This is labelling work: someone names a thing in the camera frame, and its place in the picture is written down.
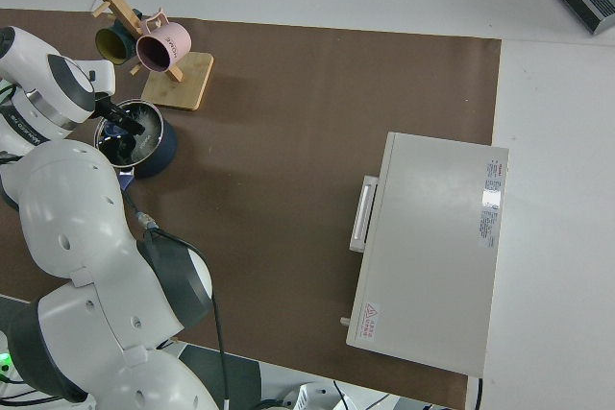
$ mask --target white table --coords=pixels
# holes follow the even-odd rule
[[[558,0],[129,1],[206,19],[503,38],[493,143],[510,149],[510,171],[482,408],[613,407],[615,29],[590,36]]]

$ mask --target brown paper mat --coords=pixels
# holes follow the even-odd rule
[[[180,20],[215,56],[195,112],[164,109],[179,152],[134,200],[209,256],[230,352],[462,408],[466,378],[345,344],[361,256],[348,250],[363,175],[387,132],[490,144],[500,42]],[[87,13],[0,11],[0,25],[97,59]],[[116,68],[117,98],[146,73]],[[93,124],[73,137],[90,141]],[[62,281],[29,257],[18,215],[0,206],[0,293],[32,300]],[[215,347],[212,319],[182,334]]]

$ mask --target green light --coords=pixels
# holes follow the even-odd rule
[[[11,355],[8,352],[3,352],[2,354],[0,354],[0,362],[6,365],[10,365],[12,363]]]

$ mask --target black cable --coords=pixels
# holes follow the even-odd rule
[[[4,103],[6,100],[11,99],[12,96],[17,91],[17,85],[16,84],[12,84],[12,85],[9,85],[9,86],[5,86],[2,90],[0,90],[0,95],[2,95],[9,88],[11,89],[11,93],[9,93],[2,101],[0,101],[0,103]]]
[[[477,393],[477,404],[474,410],[480,410],[480,401],[482,400],[482,378],[479,378],[479,392]]]
[[[124,196],[124,200],[130,206],[130,208],[132,208],[135,213],[139,213],[139,209],[136,208],[136,205],[133,202],[133,199],[131,199],[131,196],[127,190],[122,189],[122,196]]]
[[[283,400],[276,400],[274,398],[267,398],[265,400],[260,401],[250,410],[265,410],[271,407],[282,407],[284,404]]]
[[[0,374],[0,381],[7,384],[26,384],[25,381],[13,381],[10,378],[6,378],[3,374]]]
[[[390,394],[387,394],[386,396],[383,396],[381,398],[379,398],[378,400],[376,400],[374,403],[372,403],[369,407],[365,408],[365,410],[370,410],[371,408],[374,408],[376,405],[378,405],[379,403],[381,403],[383,400],[385,400],[386,398],[388,398],[390,396]]]
[[[30,405],[39,405],[40,403],[55,402],[62,398],[37,398],[35,400],[20,400],[13,402],[11,400],[3,400],[0,398],[0,406],[4,407],[29,407]]]
[[[344,398],[344,395],[342,394],[341,389],[339,389],[339,386],[337,386],[337,381],[333,380],[333,386],[335,386],[335,389],[337,390],[337,393],[342,398],[342,402],[344,402],[344,408],[346,410],[348,410],[348,404],[346,403],[346,399]]]
[[[222,321],[220,320],[220,309],[215,300],[215,294],[211,295],[213,303],[213,318],[215,319],[215,330],[218,334],[218,348],[220,349],[220,366],[222,367],[222,377],[224,378],[224,400],[230,400],[229,373],[227,370],[227,354],[224,350],[224,340],[222,337]]]
[[[162,343],[160,343],[159,345],[157,345],[156,349],[157,350],[166,350],[169,346],[173,346],[173,344],[174,343],[172,341],[166,340],[166,341],[163,341]]]
[[[9,163],[9,162],[17,162],[22,157],[23,156],[0,157],[0,165],[4,165],[5,163]]]
[[[27,393],[21,393],[21,394],[17,394],[16,396],[7,396],[5,398],[1,398],[3,400],[9,400],[10,398],[23,398],[24,396],[28,396],[30,394],[34,394],[37,393],[38,391],[36,389],[33,389],[32,391],[28,391]]]
[[[135,202],[133,202],[133,199],[131,198],[128,191],[123,190],[122,195],[126,199],[126,202],[128,203],[128,205],[135,211],[135,214],[138,214],[141,212],[138,209],[138,207],[135,205]],[[147,229],[145,232],[149,233],[149,235],[151,235],[152,233],[158,234],[162,237],[173,240],[179,244],[182,244],[188,247],[190,250],[192,250],[193,252],[199,255],[199,257],[205,263],[205,266],[208,268],[208,271],[211,273],[211,270],[209,269],[208,261],[205,258],[205,255],[199,249],[197,249],[194,245],[160,228]],[[220,351],[220,367],[222,368],[222,381],[224,383],[224,400],[229,401],[231,399],[230,398],[231,392],[229,388],[229,372],[227,369],[227,360],[226,360],[227,354],[224,348],[224,339],[222,335],[222,320],[220,318],[220,307],[218,306],[218,302],[216,300],[215,294],[211,295],[211,303],[213,304],[213,318],[215,320],[215,330],[218,336],[218,349]]]

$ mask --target pink mug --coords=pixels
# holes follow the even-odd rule
[[[150,30],[155,21],[156,29]],[[192,40],[184,26],[170,23],[160,9],[154,16],[141,20],[143,36],[136,42],[136,55],[152,71],[164,72],[190,51]]]

